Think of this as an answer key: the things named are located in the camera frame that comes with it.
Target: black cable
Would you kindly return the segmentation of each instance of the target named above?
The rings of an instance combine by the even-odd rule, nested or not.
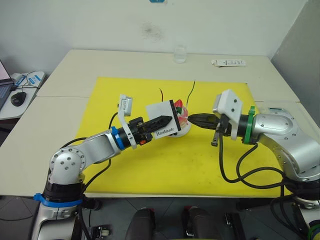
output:
[[[238,160],[238,162],[237,162],[237,164],[236,164],[236,168],[235,168],[236,174],[237,174],[238,178],[241,177],[241,174],[240,174],[240,165],[241,165],[242,161],[243,161],[250,153],[252,153],[254,150],[256,150],[257,148],[258,148],[258,144],[256,143],[251,149],[249,149],[245,154],[243,154],[243,155],[239,158],[239,160]],[[285,173],[284,173],[283,171],[281,171],[280,169],[278,169],[278,168],[275,168],[275,167],[268,167],[268,168],[269,168],[268,170],[275,171],[275,172],[281,174],[282,177],[285,176]],[[278,182],[278,183],[274,183],[274,184],[269,184],[269,185],[255,185],[255,184],[251,184],[251,183],[245,181],[244,179],[242,179],[241,182],[243,182],[243,183],[244,183],[245,185],[247,185],[248,187],[255,188],[255,189],[271,189],[271,188],[281,187],[281,186],[283,186],[283,185],[285,185],[285,184],[287,184],[287,185],[290,184],[289,182],[284,182],[284,181],[282,181],[282,182]]]
[[[228,183],[237,183],[237,182],[241,181],[245,185],[247,185],[249,187],[252,187],[252,188],[256,188],[256,189],[270,189],[270,188],[280,187],[280,197],[274,198],[270,203],[271,213],[279,223],[281,223],[283,226],[285,226],[286,228],[288,228],[289,230],[291,230],[292,232],[297,234],[300,238],[305,239],[305,236],[303,236],[303,234],[300,233],[299,230],[296,229],[295,226],[293,225],[293,223],[290,221],[290,219],[289,219],[289,217],[288,217],[288,215],[287,215],[287,213],[285,211],[285,208],[284,208],[284,202],[283,201],[285,199],[290,200],[293,197],[293,194],[284,196],[285,195],[285,185],[290,185],[290,184],[292,184],[291,182],[287,182],[287,181],[282,180],[281,182],[274,183],[274,184],[269,184],[269,185],[254,185],[254,184],[251,184],[251,183],[249,183],[249,182],[244,180],[246,177],[250,176],[251,174],[259,172],[259,171],[263,171],[263,170],[275,171],[275,172],[281,174],[282,177],[285,177],[285,173],[283,171],[275,168],[275,167],[259,167],[259,168],[256,168],[254,170],[251,170],[251,171],[247,172],[244,175],[241,175],[240,174],[240,165],[241,165],[242,161],[245,159],[246,156],[248,156],[250,153],[252,153],[255,149],[258,148],[258,144],[255,144],[255,146],[253,146],[246,153],[244,153],[240,157],[240,159],[238,160],[237,165],[236,165],[236,174],[237,174],[238,178],[236,178],[236,179],[228,179],[227,176],[226,176],[225,170],[224,170],[224,165],[223,165],[224,145],[223,145],[223,135],[222,134],[219,135],[219,142],[220,142],[219,143],[220,144],[219,145],[219,166],[220,166],[220,171],[221,171],[221,175],[222,175],[223,179],[225,181],[227,181]],[[283,217],[284,217],[286,222],[284,222],[277,215],[277,213],[275,211],[275,203],[277,201],[279,201],[279,203],[280,203],[279,204],[280,210],[281,210],[281,213],[282,213],[282,215],[283,215]]]
[[[117,115],[118,115],[118,112],[116,112],[115,114],[112,115],[110,122],[109,122],[109,127],[108,127],[109,130],[111,129],[112,122],[113,122],[115,116],[117,116]]]
[[[6,221],[6,222],[14,222],[14,221],[20,221],[20,220],[30,219],[30,218],[32,218],[32,217],[33,217],[33,215],[27,216],[27,217],[22,217],[22,218],[17,218],[17,219],[4,219],[4,218],[0,218],[0,220]]]
[[[90,209],[89,211],[89,228],[91,227],[91,212],[92,212],[92,209]]]
[[[115,116],[117,115],[118,113],[116,112],[115,114],[113,114],[113,116],[111,117],[110,119],[110,123],[109,123],[109,130],[111,129],[111,125],[112,125],[112,122],[115,118]],[[69,142],[67,142],[65,145],[63,145],[61,148],[65,148],[67,146],[69,146],[70,144],[74,143],[74,142],[77,142],[77,141],[81,141],[81,140],[85,140],[86,137],[79,137],[79,138],[76,138],[74,140],[71,140]],[[100,172],[98,172],[96,175],[94,175],[83,187],[82,191],[81,191],[81,195],[84,194],[84,192],[87,190],[88,186],[97,178],[99,177],[103,172],[105,172],[108,168],[110,168],[111,166],[111,158],[109,158],[109,163],[108,165],[102,169]],[[85,221],[84,221],[84,216],[83,216],[83,213],[82,213],[82,205],[78,205],[78,214],[79,214],[79,220],[80,220],[80,224],[81,224],[81,228],[85,234],[85,237],[87,238],[87,240],[92,240],[91,239],[91,236],[88,232],[88,229],[86,227],[86,224],[85,224]],[[89,212],[89,226],[91,226],[91,220],[90,220],[90,216],[91,216],[91,210]]]
[[[79,138],[76,138],[76,139],[73,139],[71,141],[68,141],[65,145],[63,145],[61,148],[65,148],[67,146],[69,146],[70,144],[73,144],[74,142],[77,142],[77,141],[81,141],[81,140],[85,140],[86,137],[79,137]]]
[[[264,171],[264,170],[270,170],[270,171],[276,171],[278,173],[280,173],[283,177],[285,176],[285,173],[282,172],[281,170],[275,168],[275,167],[270,167],[270,166],[264,166],[264,167],[258,167],[256,169],[253,169],[247,173],[245,173],[244,175],[242,176],[239,176],[238,178],[236,179],[229,179],[227,176],[226,176],[226,173],[225,173],[225,170],[224,170],[224,158],[223,158],[223,154],[224,154],[224,143],[223,143],[223,135],[220,134],[219,135],[219,167],[220,167],[220,171],[221,171],[221,175],[223,177],[223,179],[228,182],[228,183],[237,183],[237,182],[240,182],[242,181],[243,179],[247,178],[248,176],[254,174],[254,173],[257,173],[257,172],[260,172],[260,171]],[[251,153],[255,148],[252,148],[250,149],[248,152],[246,152],[244,154],[244,157],[245,158],[249,153]],[[278,182],[278,183],[274,183],[274,184],[271,184],[270,186],[268,186],[268,188],[275,188],[275,187],[279,187],[281,185],[283,185],[284,183],[283,182]]]
[[[84,215],[82,213],[82,205],[78,205],[78,214],[79,214],[79,220],[80,220],[80,225],[81,225],[81,228],[84,232],[84,235],[86,237],[87,240],[92,240],[91,236],[90,236],[90,233],[86,227],[86,224],[85,224],[85,221],[84,221]]]
[[[159,88],[160,92],[161,92],[161,102],[164,101],[164,93],[162,92],[161,88]]]
[[[280,196],[280,197],[276,197],[274,198],[271,203],[270,203],[270,210],[272,215],[274,216],[274,218],[281,223],[283,226],[285,226],[287,229],[291,230],[292,232],[294,232],[295,234],[297,234],[300,238],[302,239],[306,239],[306,236],[304,236],[301,232],[299,232],[295,226],[293,226],[292,222],[290,221],[290,219],[288,218],[286,212],[284,210],[281,209],[281,203],[280,203],[280,210],[281,213],[283,214],[283,217],[286,221],[289,221],[290,224],[286,223],[285,221],[283,221],[276,213],[275,211],[275,203],[278,201],[284,201],[284,200],[290,200],[293,197],[293,194],[291,195],[286,195],[286,196]]]
[[[38,86],[31,86],[31,85],[28,85],[28,86],[24,86],[24,85],[22,85],[21,87],[17,87],[15,90],[17,90],[17,89],[40,89],[40,87],[38,87]]]
[[[28,73],[25,75],[26,83],[22,85],[21,92],[23,92],[23,88],[24,88],[25,85],[28,84],[28,86],[29,86],[28,76],[29,76],[29,74],[32,74],[32,73],[35,73],[35,71],[28,72]]]
[[[86,190],[87,190],[87,188],[89,187],[89,185],[97,178],[97,177],[99,177],[102,173],[104,173],[108,168],[110,168],[110,166],[111,166],[111,158],[109,158],[109,163],[108,163],[108,165],[104,168],[104,169],[102,169],[100,172],[98,172],[96,175],[94,175],[87,183],[86,183],[86,185],[84,186],[84,188],[82,189],[82,192],[81,192],[81,194],[83,194]]]
[[[187,104],[188,104],[188,102],[189,102],[189,97],[190,97],[190,95],[191,95],[191,94],[192,94],[192,92],[194,91],[195,84],[196,84],[196,80],[194,80],[194,81],[193,81],[193,85],[192,85],[191,92],[189,93],[188,98],[186,99],[186,105],[187,105]]]

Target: white bracket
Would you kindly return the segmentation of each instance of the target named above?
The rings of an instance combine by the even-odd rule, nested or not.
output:
[[[237,139],[238,126],[242,113],[243,102],[231,90],[225,90],[216,96],[212,111],[215,114],[225,114],[229,118],[231,128],[231,139]]]
[[[132,110],[132,97],[126,96],[124,94],[120,94],[119,106],[118,106],[118,118],[123,127],[123,130],[131,144],[133,149],[137,148],[136,140],[128,127],[128,124],[125,121],[125,116],[131,115]]]

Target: green object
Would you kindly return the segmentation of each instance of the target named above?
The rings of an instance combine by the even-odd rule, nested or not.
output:
[[[248,118],[248,122],[246,125],[246,130],[245,130],[245,135],[244,135],[244,144],[249,144],[250,143],[250,136],[251,136],[251,130],[252,130],[252,123],[254,121],[254,115],[255,115],[256,111],[255,111],[255,106],[251,106],[250,110],[249,110],[249,118]]]
[[[177,113],[182,114],[182,107],[177,106],[175,109]]]
[[[314,232],[314,230],[316,230],[317,228],[320,228],[320,224],[316,224],[313,227],[311,227],[308,231],[308,240],[311,240],[311,236],[312,233]]]

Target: white table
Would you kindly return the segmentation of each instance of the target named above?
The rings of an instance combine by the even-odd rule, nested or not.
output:
[[[18,119],[24,114],[24,112],[27,110],[29,104],[32,102],[32,100],[36,97],[36,93],[38,91],[38,88],[31,88],[33,87],[39,87],[41,86],[44,78],[45,73],[43,71],[35,71],[28,74],[28,79],[31,79],[33,81],[30,82],[29,85],[25,85],[23,89],[21,89],[21,86],[27,81],[24,79],[22,83],[18,86],[19,88],[12,91],[9,95],[9,97],[6,99],[4,105],[0,109],[0,120],[6,120],[6,119]],[[14,106],[11,103],[11,97],[19,92],[25,92],[25,100],[20,106]]]
[[[248,83],[260,111],[266,107],[287,109],[302,130],[320,142],[318,126],[268,58],[228,56],[246,60],[247,66],[215,68],[210,61],[217,58],[189,54],[186,63],[176,64],[167,53],[70,51],[0,147],[0,181],[5,183],[0,184],[0,195],[32,196],[43,191],[49,160],[58,148],[75,137],[98,76],[217,82],[241,82],[238,80],[241,78]],[[265,82],[259,88],[257,81]],[[91,193],[88,196],[123,195]]]
[[[246,66],[219,68],[212,59],[243,59]],[[98,50],[71,50],[37,96],[89,97],[97,77],[247,83],[255,101],[299,102],[266,56],[188,54],[177,64],[172,53]]]

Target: red object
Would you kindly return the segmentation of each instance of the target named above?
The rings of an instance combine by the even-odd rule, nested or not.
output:
[[[174,106],[176,107],[176,108],[182,108],[182,101],[179,99],[178,101],[176,101],[175,103],[174,103]]]

